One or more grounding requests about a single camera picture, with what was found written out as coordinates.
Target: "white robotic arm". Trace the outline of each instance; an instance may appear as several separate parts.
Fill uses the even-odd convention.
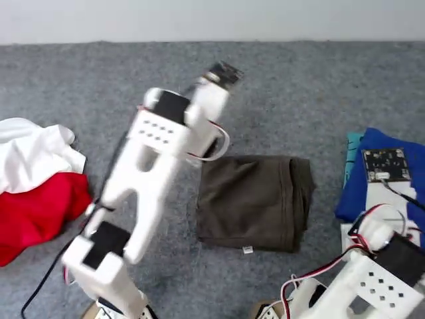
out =
[[[99,202],[86,212],[91,216],[84,234],[62,257],[85,293],[116,318],[138,319],[145,312],[147,299],[128,276],[126,262],[138,263],[145,254],[181,163],[199,164],[196,158],[218,138],[214,121],[241,76],[220,62],[199,79],[191,100],[159,88],[145,95]],[[108,216],[131,192],[137,193],[137,220],[130,234]]]
[[[284,319],[403,319],[424,297],[418,287],[425,272],[425,252],[418,234],[406,236],[408,227],[416,225],[408,220],[406,199],[413,200],[416,192],[410,186],[404,152],[365,150],[363,155],[367,210],[348,225],[343,246],[352,245],[352,238],[364,249],[348,253],[347,264],[329,287],[313,278],[320,271],[305,276]],[[350,308],[356,297],[369,304],[363,313]]]

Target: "black cable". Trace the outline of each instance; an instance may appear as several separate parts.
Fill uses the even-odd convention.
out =
[[[108,316],[108,318],[109,319],[112,319],[112,317],[106,312],[106,310],[105,309],[103,309],[102,307],[100,308],[100,309],[102,309],[102,311],[104,312],[104,314],[106,315],[106,316]]]
[[[91,218],[94,216],[94,214],[90,214],[87,218],[86,218],[86,222],[84,223],[84,226],[88,224],[88,222],[91,220]],[[78,232],[77,236],[81,235],[82,232],[84,231],[84,227],[82,227],[80,229],[80,231]],[[50,265],[50,267],[48,268],[48,270],[46,271],[46,273],[44,274],[43,278],[41,279],[39,285],[37,286],[37,288],[35,288],[33,294],[28,298],[28,300],[25,302],[25,304],[23,305],[23,307],[21,308],[21,318],[22,319],[27,319],[27,317],[25,317],[25,310],[28,308],[28,306],[30,305],[30,303],[33,301],[33,299],[39,294],[41,288],[44,286],[46,280],[49,278],[51,272],[54,269],[54,266],[56,266],[57,262],[59,261],[59,258],[63,255],[63,253],[65,252],[66,249],[68,249],[68,247],[71,245],[72,241],[75,239],[75,237],[73,237],[69,242],[67,242],[62,249],[59,251],[59,253],[55,256],[53,263]]]
[[[391,188],[391,186],[385,181],[381,180],[381,183],[387,188],[389,191],[393,192],[394,194],[397,194],[401,197],[403,197],[405,200],[407,200],[409,203],[412,203],[413,205],[421,208],[423,211],[425,211],[425,205],[419,202],[417,199],[411,198],[410,196],[407,196],[399,191],[396,191],[395,189]]]
[[[418,231],[419,233],[425,235],[425,232],[421,229],[421,228],[417,228],[417,227],[409,227],[407,228],[409,231]]]
[[[50,265],[50,267],[48,268],[48,270],[46,271],[46,273],[44,274],[42,280],[40,281],[39,285],[35,288],[33,294],[28,298],[28,300],[25,302],[25,304],[23,305],[23,307],[21,308],[21,318],[22,319],[27,319],[27,317],[25,317],[25,310],[27,309],[27,307],[30,305],[30,303],[33,301],[33,299],[37,296],[37,294],[40,292],[41,288],[44,286],[46,280],[49,278],[51,272],[54,269],[54,266],[56,266],[56,263],[59,261],[60,257],[64,254],[65,250],[68,249],[68,247],[71,245],[72,241],[79,235],[82,234],[82,232],[84,231],[85,226],[88,224],[88,222],[91,220],[91,218],[94,216],[94,213],[97,209],[99,208],[104,208],[107,209],[108,211],[113,211],[113,209],[109,208],[109,207],[105,207],[100,203],[100,197],[103,194],[106,182],[108,181],[111,172],[114,168],[115,162],[121,152],[122,146],[124,145],[124,142],[127,138],[127,134],[128,131],[126,130],[121,138],[119,139],[116,147],[114,148],[114,152],[112,154],[111,160],[108,164],[107,170],[106,170],[106,175],[105,178],[102,180],[102,183],[100,184],[100,191],[99,191],[99,196],[95,197],[96,199],[94,200],[94,204],[95,204],[95,208],[93,209],[93,212],[86,218],[86,220],[83,222],[82,227],[80,229],[80,231],[78,232],[78,234],[73,237],[69,242],[67,242],[65,244],[65,246],[63,246],[63,248],[59,251],[59,253],[55,256],[52,264]]]

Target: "teal cloth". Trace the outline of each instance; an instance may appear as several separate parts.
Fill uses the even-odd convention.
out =
[[[345,160],[344,187],[350,178],[351,170],[356,159],[357,148],[363,139],[362,133],[349,132],[347,134],[347,159]]]

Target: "white label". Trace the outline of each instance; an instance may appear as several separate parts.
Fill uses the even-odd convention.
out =
[[[242,250],[244,251],[244,254],[252,254],[254,252],[254,249],[252,249],[252,246],[245,246],[242,247]]]

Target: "olive green cloth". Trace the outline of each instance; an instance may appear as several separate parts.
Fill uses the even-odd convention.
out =
[[[228,156],[204,163],[197,236],[213,245],[295,252],[314,187],[307,159]]]

